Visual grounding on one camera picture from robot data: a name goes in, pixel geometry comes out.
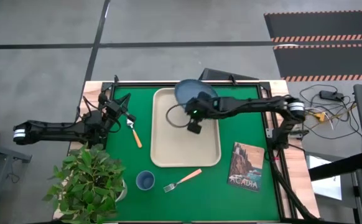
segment green plant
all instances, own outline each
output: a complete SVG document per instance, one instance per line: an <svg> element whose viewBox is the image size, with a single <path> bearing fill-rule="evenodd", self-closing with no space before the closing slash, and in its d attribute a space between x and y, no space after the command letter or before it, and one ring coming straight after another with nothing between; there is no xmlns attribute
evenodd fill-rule
<svg viewBox="0 0 362 224"><path fill-rule="evenodd" d="M123 187L123 170L119 160L109 157L102 144L87 149L71 150L62 162L54 166L53 178L61 182L51 186L45 201L53 201L54 209L63 213L62 222L84 224L103 223L103 218L116 214L116 198Z"/></svg>

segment gray floor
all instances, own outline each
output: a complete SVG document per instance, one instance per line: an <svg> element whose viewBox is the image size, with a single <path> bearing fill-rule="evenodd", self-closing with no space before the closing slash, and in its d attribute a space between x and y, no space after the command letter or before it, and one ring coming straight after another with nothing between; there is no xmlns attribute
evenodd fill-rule
<svg viewBox="0 0 362 224"><path fill-rule="evenodd" d="M0 44L92 43L103 2L0 0ZM269 40L265 12L349 9L362 9L362 0L112 0L101 42ZM21 181L8 181L0 201L0 223L51 218L52 206L41 198L52 183L46 178L65 157L68 144L17 146L12 142L12 126L27 119L72 120L90 53L90 49L0 50L0 145L33 154L29 165L14 164ZM198 77L205 67L266 80L280 78L271 47L205 47L100 49L92 80L112 80L114 74L122 80L180 80ZM355 83L326 82L346 95L351 95ZM298 96L313 84L288 86ZM344 123L334 131L328 124L315 130L324 136L351 131ZM357 134L328 141L309 134L303 144L308 151L341 157L361 151ZM353 222L350 209L321 200L318 204L324 219Z"/></svg>

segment beige tray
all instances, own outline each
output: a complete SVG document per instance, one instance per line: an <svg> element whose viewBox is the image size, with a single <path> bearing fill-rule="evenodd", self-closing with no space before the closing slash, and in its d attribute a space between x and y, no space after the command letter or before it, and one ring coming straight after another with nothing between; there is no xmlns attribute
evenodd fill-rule
<svg viewBox="0 0 362 224"><path fill-rule="evenodd" d="M152 113L151 159L159 167L213 166L221 158L218 121L206 119L200 134L187 128L174 128L165 116L177 104L174 88L162 88L154 95ZM169 119L177 125L187 124L189 117L181 106L172 109Z"/></svg>

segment green tabletop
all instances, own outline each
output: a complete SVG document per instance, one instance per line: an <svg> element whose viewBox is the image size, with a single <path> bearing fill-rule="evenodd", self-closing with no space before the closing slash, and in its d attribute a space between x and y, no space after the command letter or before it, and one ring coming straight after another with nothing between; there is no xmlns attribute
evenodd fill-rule
<svg viewBox="0 0 362 224"><path fill-rule="evenodd" d="M227 184L234 142L267 148L260 113L239 114L219 121L221 159L213 167L201 167L202 173L175 190L164 193L163 187L195 171L196 167L157 167L150 157L152 102L160 87L119 87L115 98L131 93L129 112L136 116L135 129L142 149L136 146L132 131L122 117L121 130L110 134L106 146L113 158L126 166L126 198L117 203L116 221L278 221L277 202L268 161L262 167L259 192ZM258 98L255 86L215 87L220 96L239 99ZM155 186L139 190L136 176L149 170L155 175Z"/></svg>

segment book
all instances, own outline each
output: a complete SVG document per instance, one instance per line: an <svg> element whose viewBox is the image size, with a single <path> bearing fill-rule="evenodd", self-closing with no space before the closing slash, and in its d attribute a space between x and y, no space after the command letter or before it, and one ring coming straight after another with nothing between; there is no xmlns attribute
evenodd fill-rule
<svg viewBox="0 0 362 224"><path fill-rule="evenodd" d="M260 191L264 152L261 147L236 142L232 151L228 184Z"/></svg>

